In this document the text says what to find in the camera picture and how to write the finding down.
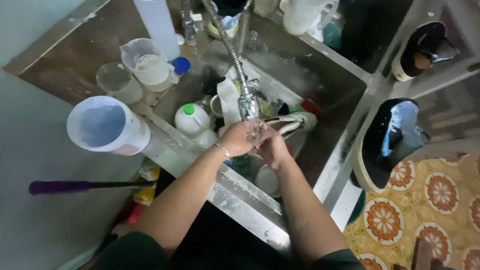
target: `black shoe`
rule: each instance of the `black shoe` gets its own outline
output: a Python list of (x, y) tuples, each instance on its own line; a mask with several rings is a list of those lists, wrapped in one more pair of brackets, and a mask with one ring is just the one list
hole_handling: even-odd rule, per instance
[(452, 59), (459, 51), (445, 37), (446, 27), (441, 22), (429, 22), (418, 27), (405, 40), (392, 62), (392, 71), (399, 81), (408, 81), (420, 75), (434, 63)]
[(392, 169), (430, 140), (417, 126), (418, 111), (416, 101), (395, 98), (365, 120), (352, 148), (352, 168), (365, 191), (382, 192)]

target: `green bottle cap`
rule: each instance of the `green bottle cap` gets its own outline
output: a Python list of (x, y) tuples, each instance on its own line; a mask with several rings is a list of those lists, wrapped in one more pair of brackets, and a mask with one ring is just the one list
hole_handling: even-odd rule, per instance
[(195, 112), (195, 108), (193, 107), (193, 103), (185, 104), (183, 106), (183, 112), (186, 115), (192, 115)]

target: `dark green sleeve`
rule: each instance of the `dark green sleeve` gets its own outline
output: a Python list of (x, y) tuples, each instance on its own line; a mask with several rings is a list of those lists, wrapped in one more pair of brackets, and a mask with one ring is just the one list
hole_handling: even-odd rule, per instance
[(133, 232), (107, 246), (91, 269), (163, 270), (166, 268), (163, 248), (152, 237)]
[(365, 267), (350, 249), (342, 249), (315, 261), (312, 270), (365, 270)]

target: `dark green shirt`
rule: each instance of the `dark green shirt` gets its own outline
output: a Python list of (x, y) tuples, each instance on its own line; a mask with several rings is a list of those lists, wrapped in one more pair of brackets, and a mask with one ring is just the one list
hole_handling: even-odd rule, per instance
[[(227, 251), (209, 252), (181, 265), (168, 265), (163, 248), (150, 236), (133, 232), (116, 240), (101, 254), (91, 269), (102, 270), (163, 270), (163, 269), (264, 269), (260, 264), (242, 255)], [(312, 269), (365, 270), (350, 249), (330, 253), (314, 262)]]

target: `light blue wall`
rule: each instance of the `light blue wall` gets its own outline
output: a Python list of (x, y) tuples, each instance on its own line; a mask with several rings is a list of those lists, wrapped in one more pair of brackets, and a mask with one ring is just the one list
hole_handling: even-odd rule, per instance
[[(0, 1), (0, 66), (82, 0)], [(96, 246), (129, 191), (30, 196), (34, 180), (127, 181), (142, 155), (93, 153), (66, 133), (72, 105), (0, 70), (0, 269), (56, 269)]]

